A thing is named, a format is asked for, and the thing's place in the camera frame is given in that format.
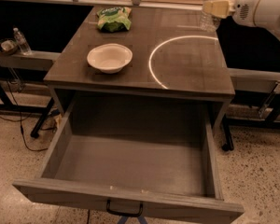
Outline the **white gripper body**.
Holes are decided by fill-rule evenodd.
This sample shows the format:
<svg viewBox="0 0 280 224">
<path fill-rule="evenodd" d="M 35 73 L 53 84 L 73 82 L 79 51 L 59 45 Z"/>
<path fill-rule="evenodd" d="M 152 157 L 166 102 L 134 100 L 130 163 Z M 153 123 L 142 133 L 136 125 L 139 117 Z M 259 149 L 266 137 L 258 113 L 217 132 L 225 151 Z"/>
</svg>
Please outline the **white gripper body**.
<svg viewBox="0 0 280 224">
<path fill-rule="evenodd" d="M 243 26 L 265 27 L 268 22 L 265 20 L 264 12 L 261 11 L 261 0 L 232 0 L 233 20 Z"/>
</svg>

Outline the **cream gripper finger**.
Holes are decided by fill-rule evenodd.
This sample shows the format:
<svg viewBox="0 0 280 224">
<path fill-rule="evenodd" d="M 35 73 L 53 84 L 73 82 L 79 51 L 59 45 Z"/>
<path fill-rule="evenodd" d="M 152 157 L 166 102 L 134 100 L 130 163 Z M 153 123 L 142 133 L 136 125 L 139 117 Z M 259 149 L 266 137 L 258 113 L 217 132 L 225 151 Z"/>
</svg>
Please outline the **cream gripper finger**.
<svg viewBox="0 0 280 224">
<path fill-rule="evenodd" d="M 233 0 L 208 0 L 203 3 L 203 12 L 217 18 L 226 19 L 235 13 Z"/>
</svg>

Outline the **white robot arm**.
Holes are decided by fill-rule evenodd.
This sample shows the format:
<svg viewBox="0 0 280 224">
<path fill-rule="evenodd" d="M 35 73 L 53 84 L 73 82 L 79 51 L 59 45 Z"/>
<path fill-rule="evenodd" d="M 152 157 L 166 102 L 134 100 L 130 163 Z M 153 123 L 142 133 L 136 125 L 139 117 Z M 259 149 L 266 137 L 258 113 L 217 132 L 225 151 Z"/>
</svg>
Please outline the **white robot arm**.
<svg viewBox="0 0 280 224">
<path fill-rule="evenodd" d="M 247 27 L 269 31 L 280 41 L 280 0 L 208 0 L 203 12 L 219 19 L 232 19 Z"/>
</svg>

